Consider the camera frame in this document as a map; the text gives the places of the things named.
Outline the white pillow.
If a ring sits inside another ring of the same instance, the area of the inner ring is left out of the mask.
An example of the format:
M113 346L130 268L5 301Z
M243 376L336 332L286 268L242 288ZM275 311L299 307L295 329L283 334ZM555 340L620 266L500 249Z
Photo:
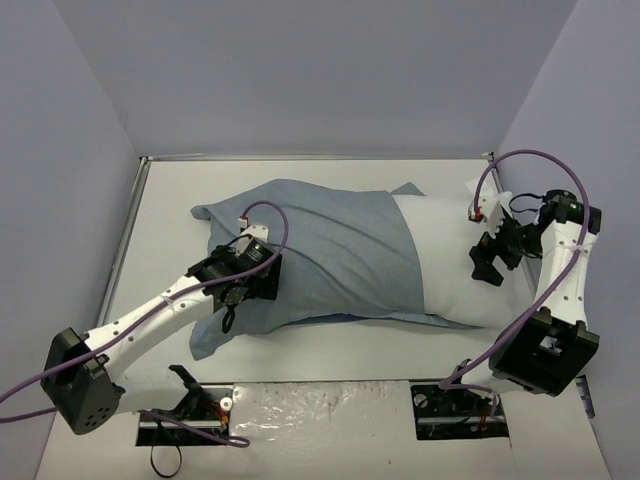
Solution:
M469 252L484 228L467 219L467 201L404 191L393 198L415 245L427 314L460 325L498 329L531 305L527 282L517 271L504 272L499 286L472 278Z

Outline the blue pillowcase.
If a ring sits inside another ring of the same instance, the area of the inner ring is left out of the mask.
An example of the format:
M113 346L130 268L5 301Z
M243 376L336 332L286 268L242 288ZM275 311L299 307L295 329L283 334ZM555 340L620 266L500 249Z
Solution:
M222 331L222 312L198 321L189 340L194 359L212 355L238 335L328 316L452 327L425 309L418 253L391 193L279 179L195 206L191 214L209 223L208 247L214 249L237 236L243 211L268 228L269 243L285 246L277 297L241 303L228 333Z

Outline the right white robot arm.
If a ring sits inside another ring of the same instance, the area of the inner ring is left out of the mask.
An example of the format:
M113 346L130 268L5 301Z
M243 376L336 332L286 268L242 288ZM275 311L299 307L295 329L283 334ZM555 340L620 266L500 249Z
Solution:
M446 406L465 413L480 393L522 389L559 395L593 358L599 337L588 328L584 291L588 263L600 232L602 213L566 190L539 196L533 222L521 224L510 209L511 195L480 195L469 219L486 230L469 256L472 278L492 286L504 278L495 260L513 270L522 259L540 261L534 302L478 359L456 367L441 381Z

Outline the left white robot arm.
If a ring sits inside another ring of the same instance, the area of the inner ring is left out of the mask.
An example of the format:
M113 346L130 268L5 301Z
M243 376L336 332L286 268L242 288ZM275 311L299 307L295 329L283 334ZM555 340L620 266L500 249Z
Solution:
M135 374L148 351L211 313L223 314L223 331L245 300L277 297L282 251L250 235L220 245L144 305L79 334L67 328L52 339L41 388L76 435L88 434L112 416L142 410L189 418L212 402L201 384L178 364Z

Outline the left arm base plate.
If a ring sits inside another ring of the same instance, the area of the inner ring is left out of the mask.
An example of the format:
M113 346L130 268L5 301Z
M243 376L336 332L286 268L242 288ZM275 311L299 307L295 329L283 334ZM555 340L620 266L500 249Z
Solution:
M172 411L162 411L165 416L218 437L230 434L231 410L233 408L231 385L205 385L202 396L191 405L184 404ZM136 447L195 447L219 446L219 443L164 420L157 421L141 414L135 440Z

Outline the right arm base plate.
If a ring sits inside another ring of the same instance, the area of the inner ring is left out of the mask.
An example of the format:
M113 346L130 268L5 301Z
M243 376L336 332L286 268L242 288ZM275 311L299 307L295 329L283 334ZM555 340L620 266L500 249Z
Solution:
M436 383L411 383L418 441L508 438L499 399L473 390L442 390Z

